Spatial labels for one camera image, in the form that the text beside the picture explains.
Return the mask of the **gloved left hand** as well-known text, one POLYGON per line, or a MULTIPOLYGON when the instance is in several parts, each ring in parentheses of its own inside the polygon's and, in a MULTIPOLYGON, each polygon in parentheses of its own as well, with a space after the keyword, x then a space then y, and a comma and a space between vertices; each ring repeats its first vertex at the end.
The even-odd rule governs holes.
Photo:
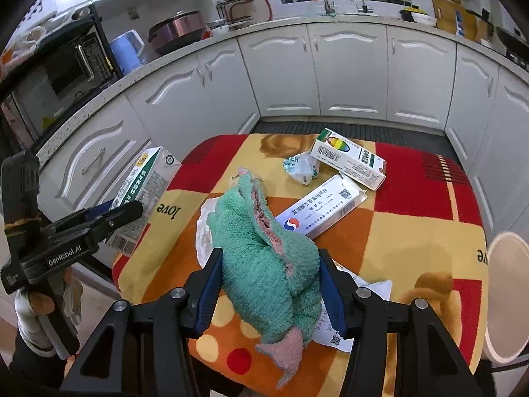
POLYGON ((76 349, 66 354, 66 348, 58 337, 49 338, 49 326, 44 326, 44 318, 56 311, 57 307, 73 335, 77 334, 76 326, 82 320, 81 297, 82 284, 73 277, 72 268, 64 269, 62 278, 58 274, 48 279, 52 296, 35 290, 20 288, 15 293, 14 310, 17 317, 17 328, 22 341, 36 355, 51 358, 58 356, 68 359, 76 349))

